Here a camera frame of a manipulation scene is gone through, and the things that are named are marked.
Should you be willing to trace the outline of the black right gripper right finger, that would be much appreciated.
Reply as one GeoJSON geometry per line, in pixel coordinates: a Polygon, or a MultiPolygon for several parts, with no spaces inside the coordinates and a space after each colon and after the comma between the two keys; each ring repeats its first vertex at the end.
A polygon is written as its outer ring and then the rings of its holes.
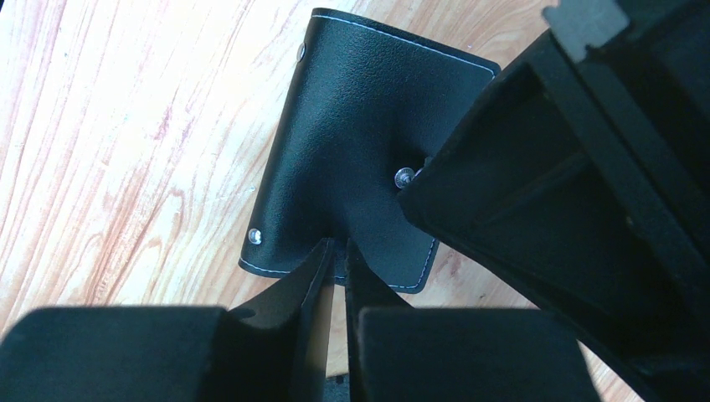
{"type": "Polygon", "coordinates": [[[549,313],[416,308],[347,244],[353,401],[596,401],[575,336],[549,313]]]}

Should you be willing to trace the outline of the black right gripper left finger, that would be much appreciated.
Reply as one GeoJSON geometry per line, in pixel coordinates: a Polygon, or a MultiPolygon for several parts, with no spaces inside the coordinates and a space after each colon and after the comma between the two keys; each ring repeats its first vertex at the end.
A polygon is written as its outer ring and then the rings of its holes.
{"type": "Polygon", "coordinates": [[[48,307],[1,343],[4,401],[319,401],[335,245],[242,305],[48,307]]]}

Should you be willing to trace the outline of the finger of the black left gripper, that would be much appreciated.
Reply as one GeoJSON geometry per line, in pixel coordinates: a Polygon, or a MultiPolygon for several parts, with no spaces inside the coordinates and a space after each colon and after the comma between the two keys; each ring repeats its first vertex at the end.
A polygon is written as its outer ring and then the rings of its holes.
{"type": "Polygon", "coordinates": [[[562,1],[401,193],[640,397],[709,398],[709,4],[562,1]]]}

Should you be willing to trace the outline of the black card holder wallet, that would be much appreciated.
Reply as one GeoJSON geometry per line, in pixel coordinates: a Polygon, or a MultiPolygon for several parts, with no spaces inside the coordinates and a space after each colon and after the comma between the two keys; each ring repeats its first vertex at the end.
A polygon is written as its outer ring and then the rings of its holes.
{"type": "Polygon", "coordinates": [[[493,61],[330,8],[312,11],[239,258],[281,278],[323,239],[349,241],[400,293],[422,291],[438,240],[398,195],[500,73],[493,61]]]}

